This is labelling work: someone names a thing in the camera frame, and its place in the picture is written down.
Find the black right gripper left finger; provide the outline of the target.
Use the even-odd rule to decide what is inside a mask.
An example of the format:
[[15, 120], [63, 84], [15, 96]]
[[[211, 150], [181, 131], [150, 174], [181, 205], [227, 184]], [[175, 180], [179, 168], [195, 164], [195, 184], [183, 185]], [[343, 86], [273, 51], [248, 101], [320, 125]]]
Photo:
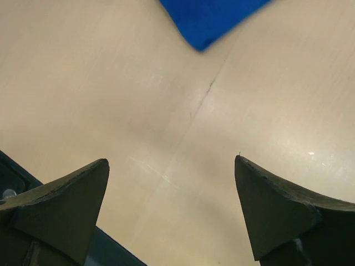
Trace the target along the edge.
[[101, 158], [1, 200], [1, 265], [84, 265], [108, 178]]

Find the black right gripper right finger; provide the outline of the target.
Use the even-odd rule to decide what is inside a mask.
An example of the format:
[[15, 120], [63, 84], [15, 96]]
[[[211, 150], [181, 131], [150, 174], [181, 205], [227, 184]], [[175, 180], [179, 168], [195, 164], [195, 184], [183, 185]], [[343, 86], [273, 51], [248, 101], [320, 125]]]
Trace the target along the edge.
[[354, 203], [308, 190], [240, 155], [235, 182], [261, 265], [354, 265]]

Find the blue towel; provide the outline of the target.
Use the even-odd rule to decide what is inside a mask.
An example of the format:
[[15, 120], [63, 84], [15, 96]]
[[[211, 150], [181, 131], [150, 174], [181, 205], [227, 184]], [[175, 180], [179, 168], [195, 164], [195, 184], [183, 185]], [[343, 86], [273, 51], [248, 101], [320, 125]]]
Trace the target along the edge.
[[269, 0], [160, 1], [180, 34], [199, 52], [206, 50], [269, 2]]

